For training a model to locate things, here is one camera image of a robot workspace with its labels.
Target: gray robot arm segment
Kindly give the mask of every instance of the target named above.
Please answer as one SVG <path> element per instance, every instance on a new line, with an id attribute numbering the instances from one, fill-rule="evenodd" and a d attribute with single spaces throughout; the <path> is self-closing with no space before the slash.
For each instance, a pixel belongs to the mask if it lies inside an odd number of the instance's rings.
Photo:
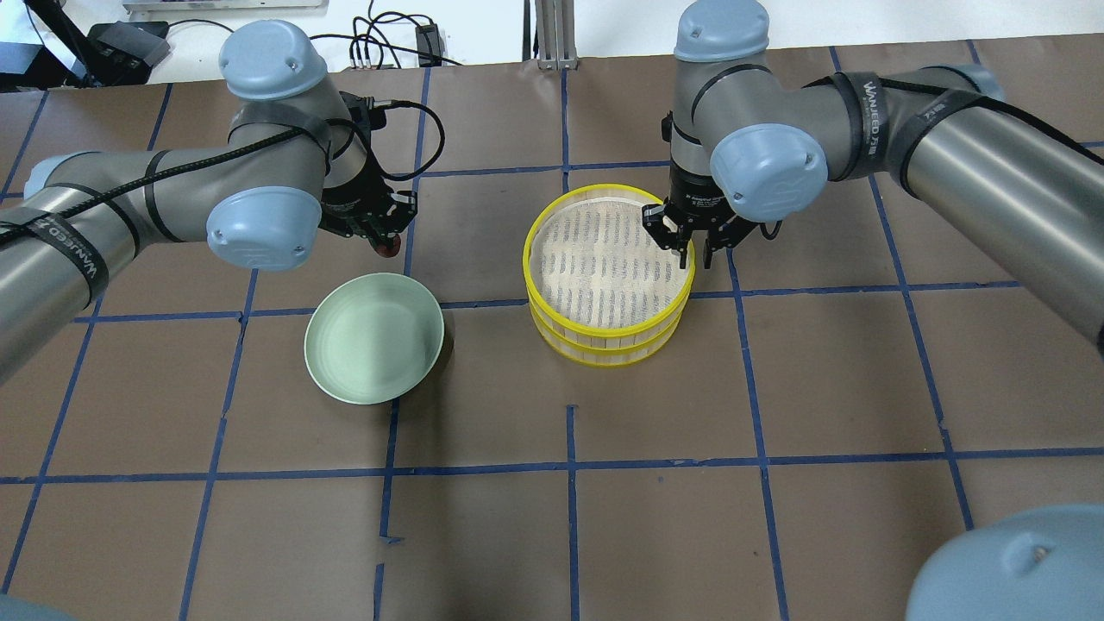
<path id="1" fill-rule="evenodd" d="M 708 266 L 828 180 L 889 171 L 1104 354 L 1098 157 L 986 98 L 1002 92 L 977 65 L 837 73 L 786 92 L 765 59 L 767 23 L 754 0 L 698 0 L 682 15 L 671 193 L 644 211 L 661 246 L 684 256 L 705 230 Z"/>
<path id="2" fill-rule="evenodd" d="M 284 22 L 278 24 L 277 34 L 288 33 L 296 45 L 304 45 L 306 35 L 301 31 Z M 317 57 L 312 49 L 309 53 Z M 289 56 L 282 53 L 274 57 L 283 64 Z M 259 73 L 264 73 L 264 67 L 261 69 Z M 238 84 L 245 82 L 247 88 L 250 75 L 240 77 Z M 227 81 L 234 90 L 231 77 L 227 76 Z M 318 77 L 310 78 L 311 83 L 302 84 L 301 78 L 299 82 L 299 88 L 269 97 L 265 105 L 272 109 L 275 105 L 296 110 L 290 116 L 298 115 L 302 125 L 308 125 L 302 119 L 318 119 L 322 123 L 321 129 L 315 124 L 309 131 L 300 130 L 301 135 L 244 157 L 141 186 L 63 219 L 56 214 L 126 182 L 176 166 L 232 154 L 243 146 L 286 133 L 288 115 L 270 109 L 269 123 L 264 122 L 264 114 L 254 114 L 246 119 L 250 123 L 238 124 L 233 129 L 229 146 L 222 149 L 82 154 L 57 164 L 45 179 L 45 187 L 28 196 L 14 210 L 0 211 L 0 222 L 11 223 L 0 227 L 0 232 L 15 230 L 19 227 L 13 224 L 23 225 L 28 218 L 40 217 L 40 223 L 53 223 L 46 227 L 47 232 L 55 230 L 53 236 L 63 240 L 59 243 L 68 250 L 68 253 L 62 252 L 57 244 L 50 245 L 30 235 L 0 248 L 0 383 L 91 303 L 94 293 L 98 293 L 94 283 L 106 284 L 149 244 L 208 239 L 212 209 L 230 197 L 257 188 L 276 187 L 298 192 L 305 200 L 314 201 L 317 209 L 323 186 L 340 186 L 363 168 L 367 151 L 359 143 L 344 149 L 340 158 L 328 161 L 331 131 L 322 119 L 348 119 L 349 112 L 325 74 L 325 64 Z M 257 97 L 247 93 L 238 95 L 243 98 L 243 112 L 257 105 Z M 333 128 L 333 143 L 342 144 L 348 131 Z M 311 240 L 317 225 L 316 218 L 309 229 Z M 97 265 L 89 263 L 84 271 L 82 261 L 89 254 L 102 261 Z M 172 275 L 166 277 L 171 281 Z"/>

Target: blue tape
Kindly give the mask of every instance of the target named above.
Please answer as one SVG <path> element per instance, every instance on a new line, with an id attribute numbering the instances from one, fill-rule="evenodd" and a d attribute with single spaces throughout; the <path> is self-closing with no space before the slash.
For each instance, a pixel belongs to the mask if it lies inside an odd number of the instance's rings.
<path id="1" fill-rule="evenodd" d="M 974 61 L 974 64 L 981 64 L 981 57 L 977 55 L 977 46 L 974 45 L 973 39 L 966 40 L 966 46 L 969 48 L 969 57 Z"/>
<path id="2" fill-rule="evenodd" d="M 443 309 L 449 308 L 491 308 L 496 306 L 524 306 L 529 299 L 484 299 L 479 302 L 443 302 Z"/>
<path id="3" fill-rule="evenodd" d="M 425 74 L 422 76 L 422 105 L 426 106 L 429 104 L 429 75 L 433 70 L 426 67 Z M 422 167 L 422 149 L 425 143 L 425 116 L 424 114 L 418 115 L 417 118 L 417 146 L 414 148 L 414 169 L 417 170 Z M 411 186 L 411 190 L 417 193 L 418 189 L 422 187 L 422 177 L 425 175 L 420 175 L 414 178 L 414 183 Z M 406 252 L 403 254 L 403 275 L 411 275 L 411 266 L 414 262 L 414 232 L 417 230 L 417 218 L 411 220 L 408 227 L 406 227 Z"/>
<path id="4" fill-rule="evenodd" d="M 39 107 L 34 109 L 34 116 L 31 117 L 31 124 L 26 127 L 26 135 L 23 136 L 23 141 L 19 145 L 19 151 L 15 152 L 15 161 L 11 162 L 11 170 L 8 172 L 8 179 L 3 182 L 3 188 L 0 188 L 0 194 L 7 196 L 8 190 L 11 189 L 11 182 L 15 179 L 15 171 L 19 170 L 20 162 L 23 161 L 23 155 L 26 154 L 26 146 L 31 144 L 31 136 L 34 134 L 35 126 L 39 125 L 42 108 L 46 107 L 46 98 L 49 96 L 50 91 L 42 92 L 42 98 L 39 99 Z"/>
<path id="5" fill-rule="evenodd" d="M 725 253 L 729 260 L 729 277 L 732 280 L 732 298 L 736 303 L 736 326 L 740 333 L 740 350 L 744 360 L 744 377 L 747 381 L 747 399 L 752 411 L 752 428 L 755 432 L 755 456 L 760 467 L 760 486 L 763 491 L 763 511 L 766 517 L 766 534 L 771 544 L 771 565 L 774 568 L 774 586 L 778 598 L 778 617 L 789 621 L 789 604 L 786 600 L 786 581 L 782 572 L 782 550 L 778 545 L 778 526 L 774 518 L 774 495 L 771 492 L 769 461 L 766 440 L 763 436 L 763 419 L 760 415 L 758 393 L 755 390 L 755 370 L 752 366 L 751 343 L 747 339 L 747 319 L 744 313 L 740 275 L 732 260 L 732 249 Z"/>
<path id="6" fill-rule="evenodd" d="M 960 460 L 1017 460 L 1039 457 L 1104 456 L 1104 446 L 1074 446 L 1061 449 L 994 449 L 984 451 L 955 451 Z M 769 465 L 824 465 L 930 462 L 946 460 L 946 453 L 854 453 L 836 455 L 779 455 L 768 456 Z M 530 462 L 518 464 L 490 464 L 474 466 L 417 466 L 396 467 L 394 476 L 463 476 L 473 474 L 506 474 L 526 472 L 565 472 L 583 470 L 669 470 L 686 467 L 751 467 L 758 466 L 758 457 L 713 457 L 707 460 L 594 460 L 567 462 Z M 384 477 L 385 467 L 354 467 L 326 470 L 232 471 L 215 473 L 216 481 L 280 481 L 297 478 L 374 478 Z M 146 483 L 172 481 L 205 481 L 203 472 L 169 472 L 144 474 L 55 474 L 42 478 L 43 484 L 66 483 Z M 38 476 L 2 476 L 0 485 L 33 485 Z"/>
<path id="7" fill-rule="evenodd" d="M 388 428 L 388 457 L 383 469 L 383 497 L 380 501 L 380 537 L 389 537 L 391 527 L 391 492 L 395 476 L 395 445 L 399 442 L 399 401 L 391 401 L 391 423 Z"/>
<path id="8" fill-rule="evenodd" d="M 862 285 L 841 287 L 763 288 L 741 292 L 741 297 L 763 295 L 835 295 L 839 293 L 888 293 L 901 291 L 896 285 Z"/>
<path id="9" fill-rule="evenodd" d="M 192 587 L 195 585 L 195 568 L 200 564 L 200 550 L 203 548 L 203 533 L 206 530 L 206 516 L 211 511 L 211 494 L 214 492 L 215 473 L 219 472 L 219 457 L 222 455 L 222 441 L 226 435 L 226 415 L 219 419 L 219 431 L 211 451 L 211 465 L 208 467 L 206 484 L 203 486 L 203 501 L 200 503 L 200 517 L 195 523 L 195 537 L 192 539 L 192 552 L 188 557 L 188 572 L 184 575 L 184 593 L 180 599 L 179 621 L 187 621 L 188 609 L 192 603 Z"/>
<path id="10" fill-rule="evenodd" d="M 429 170 L 423 177 L 471 177 L 477 175 L 523 175 L 560 170 L 562 166 L 517 166 L 513 168 L 473 168 L 466 170 Z"/>
<path id="11" fill-rule="evenodd" d="M 371 478 L 384 476 L 382 467 L 350 467 L 330 470 L 273 470 L 219 472 L 216 481 L 288 481 L 297 478 Z"/>
<path id="12" fill-rule="evenodd" d="M 935 375 L 932 372 L 932 364 L 927 357 L 924 335 L 921 334 L 920 322 L 916 319 L 916 308 L 912 303 L 909 281 L 905 278 L 904 267 L 901 264 L 901 255 L 898 253 L 896 242 L 893 240 L 893 230 L 885 214 L 885 206 L 882 203 L 882 194 L 878 189 L 878 181 L 873 175 L 869 176 L 868 180 L 870 181 L 870 190 L 874 196 L 874 206 L 878 208 L 878 218 L 881 220 L 882 231 L 885 233 L 885 243 L 889 244 L 890 256 L 893 257 L 893 271 L 896 273 L 898 283 L 901 287 L 901 297 L 904 298 L 905 312 L 909 315 L 909 325 L 912 327 L 912 336 L 916 341 L 916 352 L 920 355 L 920 364 L 924 370 L 924 381 L 927 382 L 927 393 L 932 400 L 932 409 L 935 411 L 935 422 L 940 430 L 940 436 L 943 440 L 943 450 L 947 454 L 951 481 L 955 487 L 955 496 L 958 499 L 958 508 L 963 515 L 963 524 L 967 530 L 973 530 L 974 516 L 969 509 L 969 502 L 966 499 L 966 488 L 963 486 L 962 473 L 958 472 L 958 462 L 955 459 L 955 448 L 951 441 L 951 432 L 947 431 L 943 423 L 943 403 L 940 400 L 940 391 L 935 386 Z"/>
<path id="13" fill-rule="evenodd" d="M 572 164 L 569 170 L 607 170 L 612 168 L 659 168 L 670 166 L 670 160 L 651 161 L 607 161 L 599 164 Z"/>
<path id="14" fill-rule="evenodd" d="M 571 186 L 567 183 L 567 175 L 571 172 L 571 157 L 570 149 L 567 147 L 567 70 L 560 70 L 560 127 L 562 129 L 561 134 L 561 147 L 563 149 L 563 193 L 567 193 Z"/>
<path id="15" fill-rule="evenodd" d="M 567 546 L 571 567 L 571 621 L 578 621 L 578 498 L 575 488 L 575 406 L 567 406 Z"/>
<path id="16" fill-rule="evenodd" d="M 95 318 L 99 314 L 103 298 L 96 301 L 92 309 Z M 15 546 L 12 548 L 11 558 L 8 561 L 8 570 L 4 572 L 3 583 L 0 585 L 0 593 L 8 593 L 11 580 L 15 576 L 15 567 L 19 565 L 19 557 L 23 552 L 23 544 L 26 543 L 26 534 L 31 528 L 31 520 L 34 518 L 34 509 L 39 506 L 39 495 L 45 484 L 46 472 L 50 470 L 50 462 L 54 457 L 54 449 L 57 448 L 57 439 L 62 433 L 62 425 L 65 424 L 65 415 L 68 413 L 70 403 L 73 402 L 73 391 L 76 389 L 77 378 L 81 377 L 81 367 L 88 352 L 88 344 L 92 343 L 92 334 L 96 325 L 88 324 L 84 330 L 84 340 L 81 341 L 81 349 L 77 351 L 76 361 L 73 364 L 73 372 L 70 375 L 68 385 L 65 387 L 65 397 L 62 399 L 61 408 L 57 410 L 57 419 L 54 421 L 54 430 L 50 434 L 50 442 L 46 444 L 46 452 L 42 457 L 42 465 L 39 466 L 39 475 L 35 477 L 34 490 L 31 491 L 31 499 L 26 504 L 26 512 L 23 514 L 23 523 L 19 527 L 19 536 L 15 538 Z"/>
<path id="17" fill-rule="evenodd" d="M 126 322 L 172 322 L 187 319 L 241 319 L 240 310 L 214 310 L 198 313 L 149 313 L 145 315 L 104 315 L 95 318 L 97 324 L 117 324 Z M 74 322 L 92 323 L 92 317 L 77 317 Z"/>
<path id="18" fill-rule="evenodd" d="M 157 113 L 157 120 L 153 122 L 153 131 L 150 133 L 149 143 L 146 144 L 146 150 L 153 150 L 153 145 L 157 144 L 157 137 L 161 134 L 161 123 L 164 120 L 164 113 L 169 109 L 169 98 L 172 97 L 172 84 L 164 85 L 164 98 L 161 99 L 161 109 Z"/>
<path id="19" fill-rule="evenodd" d="M 187 621 L 188 609 L 191 606 L 192 586 L 195 582 L 195 568 L 199 566 L 200 550 L 203 547 L 203 533 L 206 530 L 206 517 L 211 508 L 211 494 L 217 478 L 219 460 L 222 456 L 222 445 L 226 436 L 226 412 L 234 399 L 237 386 L 237 371 L 242 362 L 242 351 L 245 348 L 245 330 L 250 327 L 250 314 L 253 312 L 253 297 L 257 288 L 257 270 L 250 272 L 250 286 L 245 292 L 242 306 L 241 329 L 237 333 L 237 345 L 234 349 L 234 361 L 226 379 L 226 396 L 222 404 L 222 415 L 219 418 L 219 431 L 215 433 L 214 448 L 211 450 L 211 464 L 208 466 L 206 483 L 203 486 L 203 502 L 200 504 L 200 516 L 195 524 L 195 538 L 192 540 L 192 552 L 188 560 L 188 573 L 184 576 L 184 593 L 180 599 L 180 621 Z"/>
<path id="20" fill-rule="evenodd" d="M 828 46 L 828 53 L 831 55 L 831 66 L 832 66 L 832 69 L 835 69 L 836 71 L 843 71 L 842 69 L 840 69 L 841 65 L 839 64 L 839 52 L 836 51 L 836 46 L 835 45 L 829 45 Z"/>
<path id="21" fill-rule="evenodd" d="M 383 564 L 375 566 L 375 588 L 372 590 L 372 621 L 380 621 L 383 610 Z"/>

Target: light green bowl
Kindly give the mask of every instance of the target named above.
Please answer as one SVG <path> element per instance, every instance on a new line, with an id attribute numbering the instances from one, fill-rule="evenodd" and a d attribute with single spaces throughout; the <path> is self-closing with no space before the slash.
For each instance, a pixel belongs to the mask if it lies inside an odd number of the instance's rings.
<path id="1" fill-rule="evenodd" d="M 445 317 L 429 290 L 400 274 L 369 274 L 333 290 L 302 339 L 311 379 L 327 394 L 367 406 L 425 379 L 445 341 Z"/>

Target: cable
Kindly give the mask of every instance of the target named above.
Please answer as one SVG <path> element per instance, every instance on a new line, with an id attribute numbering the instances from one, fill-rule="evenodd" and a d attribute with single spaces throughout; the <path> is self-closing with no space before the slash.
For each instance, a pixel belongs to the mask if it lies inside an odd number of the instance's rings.
<path id="1" fill-rule="evenodd" d="M 416 13 L 416 14 L 417 14 L 417 17 L 423 17 L 423 18 L 429 20 L 429 25 L 435 25 L 433 19 L 429 18 L 428 15 L 424 15 L 422 13 Z M 388 24 L 388 23 L 395 23 L 395 22 L 399 22 L 399 21 L 402 21 L 402 20 L 406 20 L 406 21 L 411 22 L 412 24 L 414 24 L 414 31 L 415 32 L 418 32 L 418 29 L 422 28 L 422 24 L 417 23 L 417 20 L 414 19 L 414 15 L 407 15 L 406 13 L 400 13 L 399 11 L 384 11 L 384 12 L 380 13 L 379 15 L 375 15 L 374 18 L 372 17 L 372 13 L 370 12 L 368 14 L 368 17 L 369 17 L 369 25 L 370 25 L 370 28 L 375 29 L 376 32 L 381 32 L 380 29 L 376 28 L 376 25 L 375 25 L 378 23 Z M 384 21 L 383 18 L 388 18 L 388 17 L 391 17 L 393 19 Z M 433 43 L 429 42 L 429 33 L 422 32 L 421 34 L 422 34 L 422 39 L 425 40 L 425 49 L 426 50 L 433 50 Z M 389 46 L 391 45 L 391 42 L 388 41 L 388 39 L 385 36 L 382 36 L 382 34 L 381 34 L 381 38 L 384 41 L 388 42 Z M 391 48 L 391 53 L 392 54 L 395 53 L 395 49 L 394 48 Z"/>
<path id="2" fill-rule="evenodd" d="M 291 138 L 295 138 L 296 136 L 300 136 L 306 133 L 307 131 L 301 127 L 293 127 L 287 131 L 282 131 L 279 134 L 276 134 L 275 136 L 269 136 L 268 138 L 265 138 L 263 140 L 257 140 L 256 143 L 246 145 L 244 147 L 234 149 L 232 151 L 226 151 L 222 155 L 209 157 L 206 159 L 200 159 L 197 161 L 190 161 L 188 164 L 182 164 L 180 166 L 174 166 L 172 168 L 167 168 L 160 172 L 155 172 L 153 175 L 147 175 L 146 177 L 135 179 L 134 181 L 128 181 L 121 186 L 118 186 L 105 192 L 100 192 L 83 202 L 79 202 L 68 209 L 59 212 L 59 214 L 62 218 L 73 218 L 74 215 L 88 211 L 89 209 L 96 207 L 97 204 L 103 204 L 112 199 L 121 197 L 123 194 L 137 190 L 138 188 L 141 188 L 144 186 L 149 186 L 150 183 L 156 183 L 158 181 L 162 181 L 164 179 L 168 179 L 170 177 L 176 177 L 178 175 L 183 175 L 185 172 L 194 172 L 197 170 L 202 170 L 204 168 L 210 168 L 212 166 L 225 164 L 227 161 L 259 151 L 261 149 L 270 147 L 273 145 L 286 143 Z M 28 234 L 25 228 L 11 229 L 9 231 L 0 233 L 0 246 L 10 241 L 14 241 L 15 239 L 25 234 Z"/>
<path id="3" fill-rule="evenodd" d="M 31 22 L 31 28 L 34 29 L 34 34 L 39 35 L 39 42 L 42 43 L 43 48 L 45 48 L 46 42 L 42 40 L 42 33 L 39 32 L 39 27 L 34 24 L 34 18 L 31 17 L 31 7 L 29 7 L 26 2 L 23 2 L 23 8 L 26 9 L 26 19 L 29 22 Z M 73 29 L 70 27 L 68 23 L 65 24 L 65 30 L 68 31 L 70 36 L 73 36 Z M 88 82 L 92 78 L 92 70 L 88 67 L 88 63 L 84 60 L 84 54 L 81 52 L 81 45 L 75 43 L 75 41 L 77 41 L 78 38 L 74 36 L 73 39 L 74 39 L 73 55 L 76 56 L 76 59 L 81 61 L 81 65 L 84 66 L 84 76 L 77 77 L 76 73 L 74 73 L 72 70 L 70 70 L 70 74 L 72 74 L 73 77 L 77 80 L 76 83 L 77 88 L 83 88 L 84 86 L 88 85 Z"/>
<path id="4" fill-rule="evenodd" d="M 46 42 L 42 40 L 42 33 L 39 32 L 39 27 L 34 24 L 34 18 L 31 17 L 31 8 L 26 6 L 26 2 L 23 2 L 23 9 L 26 10 L 26 23 L 31 24 L 31 28 L 34 29 L 34 34 L 39 35 L 39 43 L 42 43 L 42 46 L 45 48 Z"/>
<path id="5" fill-rule="evenodd" d="M 234 32 L 234 29 L 230 28 L 229 25 L 226 25 L 224 23 L 219 23 L 216 21 L 211 21 L 211 20 L 201 20 L 201 19 L 189 19 L 189 20 L 180 20 L 179 22 L 172 22 L 172 23 L 169 24 L 169 29 L 171 30 L 172 27 L 180 25 L 182 23 L 208 23 L 208 24 L 211 24 L 211 25 L 216 25 L 216 27 L 225 30 L 226 32 L 230 32 L 230 33 Z"/>
<path id="6" fill-rule="evenodd" d="M 449 63 L 449 64 L 454 64 L 454 65 L 457 65 L 457 66 L 464 66 L 464 63 L 454 61 L 453 59 L 446 59 L 445 56 L 438 56 L 437 54 L 431 54 L 428 52 L 421 52 L 418 50 L 411 50 L 410 48 L 403 48 L 402 45 L 391 45 L 389 43 L 381 43 L 381 42 L 372 39 L 371 35 L 368 35 L 368 34 L 361 34 L 360 36 L 361 38 L 368 36 L 369 38 L 368 41 L 370 43 L 373 43 L 373 44 L 376 44 L 376 45 L 382 45 L 384 48 L 388 48 L 389 50 L 399 50 L 400 52 L 408 52 L 411 54 L 417 54 L 418 56 L 421 56 L 423 59 L 434 59 L 434 60 L 440 61 L 443 63 Z"/>
<path id="7" fill-rule="evenodd" d="M 774 223 L 774 231 L 769 233 L 766 232 L 766 222 L 760 222 L 760 233 L 763 233 L 763 239 L 766 241 L 774 241 L 778 236 L 778 231 L 782 230 L 782 220 Z"/>
<path id="8" fill-rule="evenodd" d="M 521 0 L 524 3 L 524 8 L 521 12 L 521 62 L 526 62 L 533 57 L 530 48 L 531 42 L 531 31 L 532 31 L 532 18 L 530 17 L 530 4 L 529 0 Z"/>
<path id="9" fill-rule="evenodd" d="M 395 108 L 413 108 L 413 109 L 422 110 L 425 114 L 429 115 L 429 118 L 432 118 L 433 122 L 434 122 L 434 124 L 437 126 L 437 134 L 440 136 L 440 140 L 437 143 L 437 150 L 435 150 L 433 152 L 433 155 L 429 156 L 429 159 L 426 160 L 425 164 L 423 164 L 422 166 L 420 166 L 413 172 L 408 172 L 406 175 L 392 175 L 391 172 L 386 172 L 386 171 L 382 171 L 381 172 L 381 175 L 383 176 L 384 179 L 388 179 L 388 180 L 391 180 L 391 181 L 410 181 L 411 179 L 413 179 L 413 178 L 417 177 L 418 175 L 421 175 L 421 173 L 425 172 L 426 170 L 428 170 L 429 167 L 433 166 L 434 164 L 436 164 L 437 159 L 440 158 L 442 151 L 445 150 L 445 125 L 440 122 L 440 117 L 437 116 L 437 113 L 433 112 L 433 109 L 431 109 L 428 106 L 423 106 L 422 104 L 420 104 L 417 102 L 395 101 L 395 102 L 392 102 L 392 103 L 390 103 L 388 105 L 378 106 L 375 109 L 388 110 L 388 109 L 395 109 Z M 348 118 L 330 118 L 330 119 L 327 119 L 326 123 L 330 124 L 331 126 L 332 125 L 337 125 L 337 126 L 341 126 L 341 127 L 346 127 L 346 128 L 350 129 L 357 136 L 357 138 L 360 140 L 361 145 L 364 146 L 364 149 L 365 150 L 371 150 L 371 148 L 372 148 L 371 139 L 364 134 L 364 130 L 359 125 L 357 125 L 355 123 L 353 123 L 352 120 L 349 120 Z"/>
<path id="10" fill-rule="evenodd" d="M 388 45 L 391 45 L 391 40 L 388 39 L 386 34 L 383 34 L 383 31 L 380 30 L 379 27 L 376 27 L 372 21 L 368 20 L 367 18 L 362 18 L 360 15 L 357 15 L 357 17 L 354 17 L 352 19 L 352 34 L 353 34 L 353 40 L 349 44 L 350 52 L 351 52 L 352 48 L 357 44 L 357 38 L 360 36 L 360 31 L 357 28 L 357 25 L 360 22 L 364 22 L 364 24 L 368 25 L 368 32 L 365 34 L 370 35 L 372 33 L 372 31 L 375 31 L 375 33 L 380 35 L 380 39 L 383 40 L 384 43 L 386 43 Z M 364 55 L 365 56 L 368 55 L 368 44 L 369 43 L 370 43 L 369 41 L 364 42 Z M 375 69 L 383 69 L 383 45 L 379 45 L 379 48 L 380 48 L 380 61 L 375 65 Z M 391 59 L 395 61 L 395 69 L 403 69 L 402 63 L 399 62 L 399 54 L 396 54 L 394 50 L 391 50 Z M 369 62 L 369 64 L 372 63 L 371 56 L 369 56 L 368 62 Z"/>

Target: black device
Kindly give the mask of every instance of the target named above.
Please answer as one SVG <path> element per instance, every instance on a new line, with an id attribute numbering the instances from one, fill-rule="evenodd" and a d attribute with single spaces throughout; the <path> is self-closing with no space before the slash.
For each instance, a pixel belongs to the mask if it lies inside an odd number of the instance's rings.
<path id="1" fill-rule="evenodd" d="M 673 122 L 668 113 L 660 124 L 664 141 L 671 141 Z M 671 161 L 671 193 L 662 204 L 646 204 L 640 208 L 644 229 L 664 250 L 675 249 L 679 253 L 679 267 L 687 267 L 687 248 L 694 231 L 705 231 L 702 248 L 702 266 L 707 270 L 713 263 L 713 253 L 724 248 L 736 248 L 758 222 L 745 220 L 735 214 L 724 199 L 724 191 L 712 177 L 702 177 Z M 665 219 L 675 224 L 672 231 Z M 766 234 L 774 239 L 774 234 Z"/>
<path id="2" fill-rule="evenodd" d="M 66 70 L 61 81 L 53 72 L 35 76 L 39 87 L 145 84 L 153 66 L 169 53 L 164 40 L 168 22 L 96 24 L 85 35 L 56 0 L 24 2 L 77 59 L 77 64 L 72 71 Z"/>
<path id="3" fill-rule="evenodd" d="M 440 66 L 440 59 L 445 54 L 440 41 L 440 29 L 437 24 L 416 27 L 414 38 L 417 40 L 418 66 Z"/>
<path id="4" fill-rule="evenodd" d="M 383 168 L 372 152 L 372 131 L 388 125 L 384 108 L 375 106 L 371 97 L 342 92 L 341 98 L 349 108 L 351 124 L 367 140 L 364 166 L 349 181 L 322 190 L 322 220 L 318 228 L 343 238 L 357 235 L 369 240 L 378 254 L 392 257 L 401 248 L 399 233 L 417 215 L 417 193 L 395 191 L 388 186 Z M 336 156 L 349 148 L 352 139 L 350 134 L 349 143 Z"/>
<path id="5" fill-rule="evenodd" d="M 153 67 L 169 55 L 169 22 L 97 23 L 88 39 L 99 49 L 118 77 L 112 86 L 146 84 Z"/>
<path id="6" fill-rule="evenodd" d="M 70 71 L 45 45 L 0 41 L 0 92 L 60 86 L 68 76 Z"/>

